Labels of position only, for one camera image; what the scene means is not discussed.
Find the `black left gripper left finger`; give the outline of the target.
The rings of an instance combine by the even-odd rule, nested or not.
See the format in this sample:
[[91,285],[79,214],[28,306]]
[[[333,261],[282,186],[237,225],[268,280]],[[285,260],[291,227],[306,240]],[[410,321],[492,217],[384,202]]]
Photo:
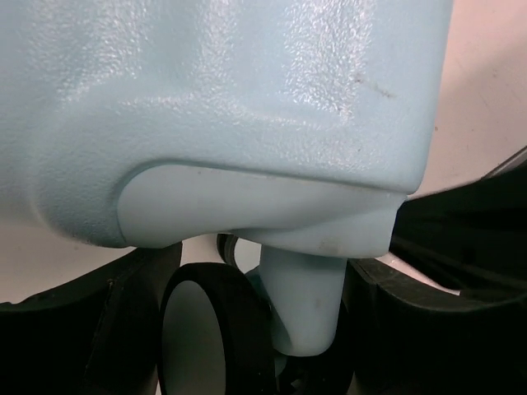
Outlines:
[[135,249],[1,305],[3,394],[153,394],[160,306],[182,245]]

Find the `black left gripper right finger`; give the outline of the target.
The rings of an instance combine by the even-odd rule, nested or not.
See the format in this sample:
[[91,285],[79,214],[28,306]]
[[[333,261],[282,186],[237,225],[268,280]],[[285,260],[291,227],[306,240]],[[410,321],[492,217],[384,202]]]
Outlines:
[[354,394],[524,394],[526,294],[452,295],[375,259],[347,265]]

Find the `light blue hard-shell suitcase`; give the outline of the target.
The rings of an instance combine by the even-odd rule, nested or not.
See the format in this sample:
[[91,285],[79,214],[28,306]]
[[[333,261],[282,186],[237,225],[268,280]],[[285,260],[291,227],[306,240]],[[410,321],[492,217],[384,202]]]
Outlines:
[[452,8],[4,1],[1,227],[181,244],[156,390],[271,394],[422,182]]

